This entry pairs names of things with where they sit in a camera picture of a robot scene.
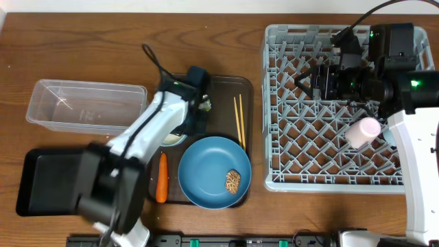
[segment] white basket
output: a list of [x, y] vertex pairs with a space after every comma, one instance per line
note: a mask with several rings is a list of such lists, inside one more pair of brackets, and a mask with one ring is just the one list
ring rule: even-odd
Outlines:
[[[311, 100], [294, 78], [315, 64], [337, 64], [330, 37], [345, 25], [270, 25], [262, 43], [264, 184], [269, 191], [404, 193], [396, 148], [380, 134], [356, 150], [344, 132], [366, 117], [346, 101]], [[369, 26], [354, 30], [367, 61]], [[434, 69], [427, 34], [414, 29], [416, 70]], [[376, 102], [368, 102], [375, 112]], [[381, 132], [388, 129], [381, 123]]]

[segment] wooden tabletop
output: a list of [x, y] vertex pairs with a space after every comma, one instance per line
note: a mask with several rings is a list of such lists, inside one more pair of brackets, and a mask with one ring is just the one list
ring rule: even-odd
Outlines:
[[[105, 137], [52, 132], [26, 122], [35, 83], [42, 78], [143, 85], [151, 99], [155, 66], [141, 51], [149, 43], [171, 72], [191, 65], [212, 74], [249, 79], [254, 86], [253, 177], [238, 209], [145, 203], [153, 233], [293, 235], [362, 227], [404, 235], [404, 196], [273, 193], [263, 186], [260, 48], [269, 24], [350, 24], [347, 14], [8, 14], [0, 36], [0, 246], [64, 246], [72, 233], [95, 233], [78, 216], [19, 217], [15, 213], [25, 154], [42, 146], [87, 144]], [[439, 63], [439, 16], [371, 16], [364, 24], [413, 22], [429, 36]]]

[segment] blue bowl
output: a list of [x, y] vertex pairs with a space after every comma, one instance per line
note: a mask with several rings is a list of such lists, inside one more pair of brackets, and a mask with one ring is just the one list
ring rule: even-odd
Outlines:
[[[238, 192], [226, 190], [226, 176], [235, 170], [241, 176]], [[235, 142], [223, 137], [207, 137], [192, 144], [180, 160], [178, 182], [186, 197], [206, 209], [234, 205], [247, 192], [252, 168], [247, 154]]]

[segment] brown tray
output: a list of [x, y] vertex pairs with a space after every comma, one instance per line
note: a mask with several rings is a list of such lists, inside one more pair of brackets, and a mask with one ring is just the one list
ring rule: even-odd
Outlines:
[[[178, 166], [180, 159], [185, 153], [186, 149], [192, 143], [211, 136], [220, 136], [231, 139], [239, 143], [236, 119], [235, 106], [233, 97], [237, 98], [237, 106], [239, 108], [239, 94], [242, 96], [242, 110], [244, 114], [244, 128], [246, 134], [246, 153], [250, 158], [252, 149], [252, 121], [253, 121], [253, 85], [244, 78], [232, 78], [224, 76], [212, 76], [211, 85], [207, 89], [212, 103], [212, 109], [209, 111], [209, 116], [206, 125], [206, 134], [187, 137], [180, 145], [173, 147], [160, 147], [151, 158], [148, 167], [149, 170], [149, 185], [147, 192], [147, 199], [156, 201], [156, 188], [158, 177], [158, 163], [160, 161], [161, 152], [167, 155], [168, 164], [168, 194], [166, 203], [172, 204], [193, 204], [184, 194], [178, 182]], [[247, 193], [242, 199], [235, 203], [233, 207], [241, 206], [248, 197]]]

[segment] orange carrot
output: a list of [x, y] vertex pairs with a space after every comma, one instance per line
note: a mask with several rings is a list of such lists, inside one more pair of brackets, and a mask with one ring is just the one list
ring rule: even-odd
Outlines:
[[167, 199], [167, 157], [162, 153], [158, 164], [158, 182], [156, 190], [157, 202], [164, 203]]

